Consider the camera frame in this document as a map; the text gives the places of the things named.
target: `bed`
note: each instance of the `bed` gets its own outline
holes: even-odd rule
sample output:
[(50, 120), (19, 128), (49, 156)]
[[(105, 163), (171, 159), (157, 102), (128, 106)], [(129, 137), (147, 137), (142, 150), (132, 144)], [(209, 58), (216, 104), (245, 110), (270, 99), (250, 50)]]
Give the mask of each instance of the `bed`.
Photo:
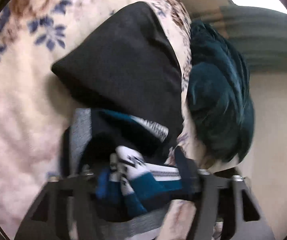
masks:
[(0, 226), (10, 239), (48, 177), (60, 173), (61, 136), (78, 106), (51, 65), (136, 1), (153, 8), (176, 53), (185, 120), (178, 142), (188, 157), (198, 151), (185, 104), (190, 18), (181, 0), (10, 0), (0, 12)]

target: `blue fabric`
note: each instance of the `blue fabric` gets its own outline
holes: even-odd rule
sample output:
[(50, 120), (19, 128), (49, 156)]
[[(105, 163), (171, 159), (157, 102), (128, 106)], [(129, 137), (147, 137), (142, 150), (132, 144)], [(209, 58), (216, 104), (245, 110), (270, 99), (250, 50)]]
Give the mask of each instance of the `blue fabric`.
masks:
[(134, 180), (129, 181), (129, 183), (140, 200), (149, 199), (166, 191), (160, 182), (154, 179), (151, 173), (146, 173)]
[(224, 162), (248, 153), (254, 132), (249, 71), (243, 56), (209, 24), (191, 23), (188, 105), (207, 153)]
[(120, 113), (120, 112), (115, 112), (115, 111), (111, 111), (111, 110), (107, 110), (107, 109), (102, 109), (101, 111), (103, 113), (107, 114), (107, 115), (113, 116), (116, 119), (123, 120), (123, 121), (126, 121), (126, 122), (130, 122), (130, 123), (133, 123), (133, 124), (137, 123), (136, 121), (134, 121), (131, 118), (131, 115), (123, 114), (123, 113)]
[(130, 217), (137, 217), (148, 212), (135, 193), (125, 196), (125, 205)]
[(128, 216), (133, 218), (162, 207), (170, 197), (191, 193), (190, 188), (183, 188), (177, 168), (148, 165), (137, 151), (118, 148), (117, 154), (111, 155), (110, 169), (103, 169), (98, 177), (96, 196), (105, 204), (125, 206)]

